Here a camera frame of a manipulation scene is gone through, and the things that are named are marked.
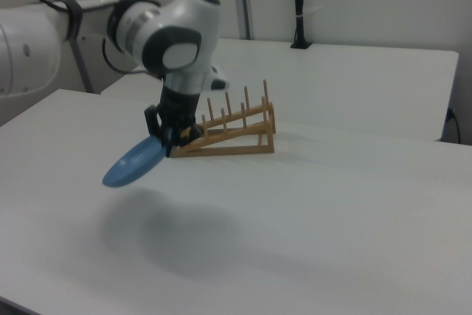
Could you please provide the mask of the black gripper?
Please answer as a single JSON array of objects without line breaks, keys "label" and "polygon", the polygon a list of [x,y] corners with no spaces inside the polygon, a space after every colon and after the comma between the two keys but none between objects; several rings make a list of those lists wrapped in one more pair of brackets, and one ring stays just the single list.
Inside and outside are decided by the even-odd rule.
[{"label": "black gripper", "polygon": [[199,98],[200,94],[182,94],[164,86],[159,104],[145,109],[145,121],[151,136],[161,142],[162,129],[172,129],[167,138],[166,157],[170,157],[174,147],[183,147],[201,137],[202,127],[193,124]]}]

